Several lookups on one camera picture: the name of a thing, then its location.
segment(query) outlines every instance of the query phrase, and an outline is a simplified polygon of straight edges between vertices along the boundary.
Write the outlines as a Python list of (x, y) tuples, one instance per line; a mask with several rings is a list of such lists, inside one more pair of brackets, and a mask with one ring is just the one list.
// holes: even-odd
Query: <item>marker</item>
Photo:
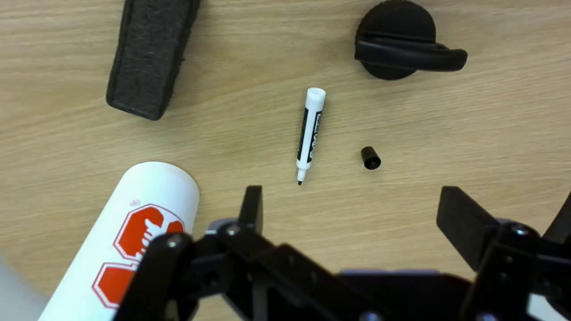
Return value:
[(297, 185), (303, 183), (304, 172), (308, 171), (310, 162), (313, 158), (313, 146), (317, 138), (320, 112), (324, 106), (324, 96), (326, 96), (326, 90), (322, 90), (320, 87), (306, 89), (303, 128), (301, 128), (299, 151), (297, 151), (297, 162), (295, 162)]

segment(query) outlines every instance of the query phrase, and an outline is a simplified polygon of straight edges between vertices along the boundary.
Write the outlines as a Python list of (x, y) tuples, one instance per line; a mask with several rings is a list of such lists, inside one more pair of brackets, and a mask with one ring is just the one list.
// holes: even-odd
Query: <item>white cylinder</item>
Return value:
[(108, 321), (147, 242), (165, 231), (192, 231), (199, 188), (179, 167), (142, 162), (110, 194), (40, 321)]
[(46, 297), (0, 260), (1, 319), (35, 321), (44, 306)]

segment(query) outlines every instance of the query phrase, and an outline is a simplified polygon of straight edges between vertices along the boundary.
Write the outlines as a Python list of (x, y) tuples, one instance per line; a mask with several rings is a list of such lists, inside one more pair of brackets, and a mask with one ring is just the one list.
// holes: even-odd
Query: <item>black plastic piece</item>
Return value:
[(436, 226), (469, 267), (477, 270), (486, 242), (501, 224), (461, 188), (445, 185), (440, 192)]
[(370, 147), (370, 146), (361, 147), (360, 156), (361, 156), (361, 163), (365, 169), (372, 171), (381, 163), (379, 156), (376, 154), (374, 147)]
[(560, 206), (558, 213), (554, 215), (552, 222), (542, 235), (547, 240), (558, 244), (571, 244), (571, 194), (567, 196), (565, 203)]
[(361, 17), (354, 35), (354, 58), (372, 76), (397, 80), (417, 69), (461, 69), (467, 51), (435, 42), (433, 19), (420, 5), (386, 0)]

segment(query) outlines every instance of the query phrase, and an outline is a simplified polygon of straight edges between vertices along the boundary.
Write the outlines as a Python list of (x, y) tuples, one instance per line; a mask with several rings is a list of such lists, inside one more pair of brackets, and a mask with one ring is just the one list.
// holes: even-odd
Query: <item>black plastic part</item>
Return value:
[(571, 194), (567, 196), (565, 203), (560, 206), (558, 213), (554, 215), (552, 222), (542, 235), (547, 240), (558, 242), (558, 244), (568, 244), (571, 245)]
[(488, 240), (501, 224), (461, 188), (445, 185), (440, 192), (436, 226), (469, 267), (479, 270)]
[(354, 58), (372, 76), (397, 80), (417, 69), (461, 69), (467, 51), (435, 42), (433, 19), (420, 5), (386, 0), (361, 17), (354, 35)]
[(397, 310), (399, 321), (458, 321), (470, 283), (442, 272), (347, 272), (338, 274), (354, 290)]
[(376, 154), (374, 147), (370, 147), (370, 146), (361, 147), (360, 156), (361, 156), (363, 167), (367, 167), (367, 169), (376, 169), (381, 163), (379, 156)]

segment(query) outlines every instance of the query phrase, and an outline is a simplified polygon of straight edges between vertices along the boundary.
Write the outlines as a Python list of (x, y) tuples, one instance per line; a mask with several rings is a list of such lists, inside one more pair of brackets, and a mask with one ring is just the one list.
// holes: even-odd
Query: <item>white marker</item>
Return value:
[(199, 190), (165, 162), (129, 167), (110, 194), (38, 321), (108, 321), (151, 238), (192, 231)]
[(320, 87), (306, 89), (303, 130), (301, 130), (301, 140), (299, 140), (299, 151), (297, 151), (297, 162), (295, 162), (297, 185), (303, 183), (304, 172), (308, 171), (310, 162), (313, 158), (313, 146), (317, 138), (320, 112), (324, 106), (324, 96), (326, 96), (326, 90), (322, 90)]

